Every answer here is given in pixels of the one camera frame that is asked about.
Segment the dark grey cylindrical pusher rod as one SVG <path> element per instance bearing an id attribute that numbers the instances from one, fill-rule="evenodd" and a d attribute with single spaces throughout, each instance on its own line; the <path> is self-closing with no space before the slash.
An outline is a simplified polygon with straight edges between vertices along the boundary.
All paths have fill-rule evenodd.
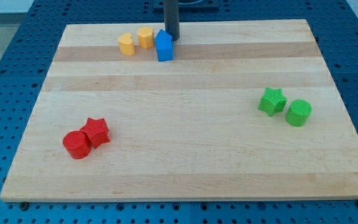
<path id="1" fill-rule="evenodd" d="M 163 15 L 165 31 L 172 36 L 173 41 L 180 38 L 180 20 L 178 0 L 163 0 Z"/>

